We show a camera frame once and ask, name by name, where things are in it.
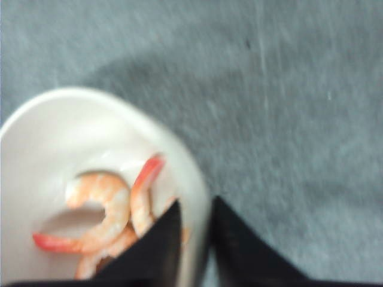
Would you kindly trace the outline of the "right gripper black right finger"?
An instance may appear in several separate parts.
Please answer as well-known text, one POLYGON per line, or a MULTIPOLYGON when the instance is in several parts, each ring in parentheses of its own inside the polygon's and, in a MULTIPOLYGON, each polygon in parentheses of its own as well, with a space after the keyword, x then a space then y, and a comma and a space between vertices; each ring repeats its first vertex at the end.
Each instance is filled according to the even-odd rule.
POLYGON ((220 286, 382 286, 309 277, 263 241, 220 196, 213 199, 210 230, 220 286))

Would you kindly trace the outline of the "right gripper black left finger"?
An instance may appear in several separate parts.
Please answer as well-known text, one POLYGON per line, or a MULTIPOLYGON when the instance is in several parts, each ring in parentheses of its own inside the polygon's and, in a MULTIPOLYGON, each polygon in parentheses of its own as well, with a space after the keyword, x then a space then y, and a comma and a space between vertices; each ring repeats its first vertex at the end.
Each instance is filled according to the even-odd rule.
POLYGON ((8 286, 176 286, 181 253, 181 207, 175 201, 147 233, 87 280, 33 280, 8 286))

